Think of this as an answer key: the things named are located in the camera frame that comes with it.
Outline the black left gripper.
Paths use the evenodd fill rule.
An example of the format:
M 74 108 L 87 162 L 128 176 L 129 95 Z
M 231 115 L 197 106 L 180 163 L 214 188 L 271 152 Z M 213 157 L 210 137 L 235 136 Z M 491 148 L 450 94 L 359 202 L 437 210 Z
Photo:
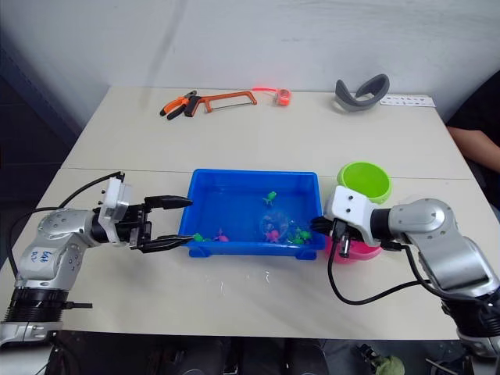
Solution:
M 151 239 L 152 223 L 148 214 L 153 209 L 181 209 L 191 206 L 193 201 L 177 195 L 156 195 L 144 198 L 143 204 L 130 205 L 123 218 L 115 225 L 118 238 L 133 250 L 143 254 L 169 251 L 183 246 L 194 239 L 193 236 L 172 234 Z

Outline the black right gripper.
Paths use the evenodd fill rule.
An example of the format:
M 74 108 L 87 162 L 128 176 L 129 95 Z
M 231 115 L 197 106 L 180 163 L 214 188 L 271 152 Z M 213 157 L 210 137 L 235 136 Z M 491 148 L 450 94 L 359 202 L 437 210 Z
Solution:
M 338 218 L 330 220 L 323 216 L 318 216 L 311 220 L 310 225 L 311 230 L 333 239 L 339 239 L 345 234 L 349 236 L 348 223 Z

